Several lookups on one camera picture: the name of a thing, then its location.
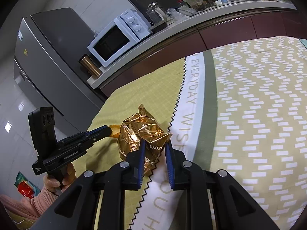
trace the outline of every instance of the bed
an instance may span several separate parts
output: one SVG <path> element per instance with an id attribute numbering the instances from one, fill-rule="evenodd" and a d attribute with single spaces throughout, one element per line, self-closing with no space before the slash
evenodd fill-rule
<path id="1" fill-rule="evenodd" d="M 143 103 L 187 160 L 227 170 L 288 230 L 307 204 L 306 46 L 262 38 L 177 60 L 113 92 L 89 130 L 121 124 Z M 120 161 L 116 140 L 106 138 L 74 166 L 79 176 Z M 125 229 L 184 229 L 183 196 L 170 189 L 162 155 L 142 188 L 126 191 Z"/>

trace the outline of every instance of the dark red cabinet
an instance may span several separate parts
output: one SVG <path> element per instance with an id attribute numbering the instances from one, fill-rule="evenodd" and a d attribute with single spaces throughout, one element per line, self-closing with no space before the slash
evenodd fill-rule
<path id="1" fill-rule="evenodd" d="M 287 36 L 280 12 L 251 15 L 257 38 Z"/>
<path id="2" fill-rule="evenodd" d="M 226 21 L 200 30 L 208 49 L 226 44 L 257 39 L 250 16 Z"/>
<path id="3" fill-rule="evenodd" d="M 120 88 L 139 77 L 151 73 L 175 60 L 205 50 L 207 50 L 207 48 L 200 34 L 198 32 L 193 33 L 169 44 L 156 53 L 148 56 L 146 59 L 136 63 L 134 66 L 110 81 L 107 85 L 101 88 L 101 90 L 109 97 L 117 88 Z"/>
<path id="4" fill-rule="evenodd" d="M 298 12 L 281 12 L 286 34 L 294 38 L 307 39 L 307 25 Z"/>

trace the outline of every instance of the countertop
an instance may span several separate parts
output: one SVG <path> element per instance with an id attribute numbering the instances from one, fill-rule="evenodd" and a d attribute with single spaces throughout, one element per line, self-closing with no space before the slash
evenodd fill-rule
<path id="1" fill-rule="evenodd" d="M 103 82 L 109 78 L 113 73 L 127 64 L 129 61 L 145 52 L 154 45 L 164 41 L 165 39 L 175 35 L 185 29 L 193 27 L 202 22 L 211 20 L 213 18 L 231 14 L 238 11 L 244 11 L 256 8 L 289 8 L 296 9 L 296 7 L 291 3 L 277 2 L 277 1 L 266 1 L 266 0 L 251 0 L 251 1 L 241 1 L 232 2 L 226 5 L 220 5 L 216 7 L 209 8 L 208 10 L 199 13 L 195 16 L 189 17 L 183 21 L 174 22 L 170 24 L 167 28 L 161 30 L 160 32 L 152 35 L 146 40 L 142 41 L 140 44 L 136 45 L 134 48 L 130 49 L 124 55 L 119 57 L 116 61 L 110 64 L 108 67 L 101 67 L 102 75 L 96 80 L 90 77 L 87 82 L 92 88 L 103 87 Z"/>

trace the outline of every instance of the glass jar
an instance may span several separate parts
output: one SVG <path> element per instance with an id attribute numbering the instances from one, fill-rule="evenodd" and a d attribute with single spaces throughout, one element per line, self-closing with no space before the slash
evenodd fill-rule
<path id="1" fill-rule="evenodd" d="M 146 14 L 150 17 L 154 24 L 157 24 L 162 20 L 165 20 L 167 22 L 167 25 L 174 22 L 174 20 L 168 16 L 165 9 L 162 8 L 162 6 L 160 6 L 158 2 L 153 2 L 149 4 Z"/>

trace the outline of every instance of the zigzag edge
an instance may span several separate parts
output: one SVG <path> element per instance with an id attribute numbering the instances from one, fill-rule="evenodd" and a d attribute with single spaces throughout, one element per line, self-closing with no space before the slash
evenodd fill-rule
<path id="1" fill-rule="evenodd" d="M 171 121 L 170 121 L 170 123 L 169 123 L 170 126 L 167 128 L 168 131 L 170 131 L 169 128 L 172 126 L 172 122 L 174 121 L 175 112 L 177 111 L 176 108 L 178 107 L 179 99 L 180 99 L 181 92 L 182 92 L 182 88 L 183 88 L 183 83 L 185 82 L 186 71 L 187 71 L 187 70 L 186 70 L 186 62 L 187 62 L 187 58 L 185 57 L 185 63 L 184 63 L 184 65 L 183 65 L 183 70 L 184 70 L 183 79 L 182 79 L 181 86 L 180 86 L 179 93 L 178 93 L 178 97 L 177 97 L 177 100 L 176 100 L 177 103 L 175 104 L 173 116 L 171 117 Z M 136 213 L 133 213 L 134 218 L 131 219 L 131 220 L 132 220 L 132 223 L 129 224 L 129 228 L 128 228 L 127 230 L 132 230 L 132 229 L 131 229 L 131 226 L 134 225 L 134 222 L 133 222 L 133 221 L 136 220 L 136 214 L 139 213 L 139 208 L 142 207 L 141 202 L 145 201 L 145 200 L 144 200 L 144 196 L 147 195 L 147 191 L 146 191 L 146 190 L 149 188 L 149 183 L 152 182 L 151 176 L 154 174 L 153 171 L 157 168 L 157 164 L 158 164 L 158 163 L 159 163 L 159 160 L 158 160 L 158 162 L 155 164 L 155 167 L 151 170 L 151 175 L 148 176 L 149 181 L 146 183 L 147 186 L 146 186 L 146 188 L 144 189 L 144 194 L 142 194 L 142 199 L 139 201 L 139 206 L 136 207 L 136 211 L 137 211 L 137 212 L 136 212 Z"/>

